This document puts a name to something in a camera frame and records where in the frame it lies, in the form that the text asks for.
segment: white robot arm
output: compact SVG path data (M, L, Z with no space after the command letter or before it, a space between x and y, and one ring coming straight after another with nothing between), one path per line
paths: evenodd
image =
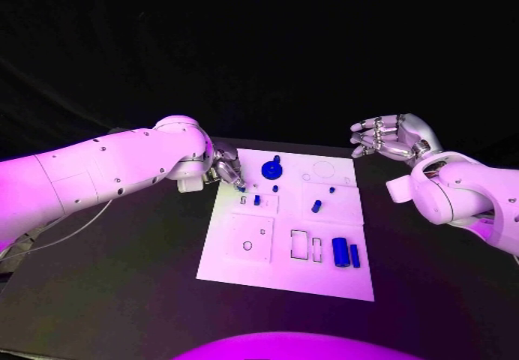
M468 229L519 256L519 171L445 152L435 131L414 114L361 121L352 131L352 143L361 144L355 158L380 152L413 167L410 175L387 183L396 203L413 200L433 224Z
M102 136L0 163L0 251L29 230L165 178L179 191L218 180L246 189L238 151L213 143L198 122L169 116L153 129Z

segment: blue battery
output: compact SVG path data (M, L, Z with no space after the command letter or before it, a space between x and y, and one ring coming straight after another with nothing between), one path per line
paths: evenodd
M319 212L319 209L322 208L322 200L316 200L312 207L312 212Z
M347 268L349 266L349 245L347 238L332 239L335 266Z
M349 251L352 253L354 268L361 268L360 250L357 245L349 245Z

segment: black table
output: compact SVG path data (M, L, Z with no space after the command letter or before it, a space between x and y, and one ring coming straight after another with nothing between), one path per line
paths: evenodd
M224 139L241 148L348 158L348 148ZM0 348L65 359L169 359L253 332L312 332L427 359L517 359L519 268L471 232L396 204L386 182L410 172L355 162L375 302L197 279L218 184L176 182L117 199L76 238L32 253L0 297ZM83 226L103 205L38 239Z

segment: black background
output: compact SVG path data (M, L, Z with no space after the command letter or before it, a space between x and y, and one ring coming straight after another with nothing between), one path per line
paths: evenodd
M3 1L5 158L192 116L210 135L347 146L416 113L446 149L518 164L512 8L394 1Z

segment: robotic hand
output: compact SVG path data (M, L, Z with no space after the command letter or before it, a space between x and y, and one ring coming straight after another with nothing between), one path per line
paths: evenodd
M387 182L394 202L413 200L433 224L468 229L518 256L519 171L445 152L432 127L414 114L361 121L352 132L352 143L360 144L354 158L380 152L413 167L410 175Z
M218 180L246 190L237 149L214 144L188 116L0 162L0 251L42 224L165 178L181 192Z

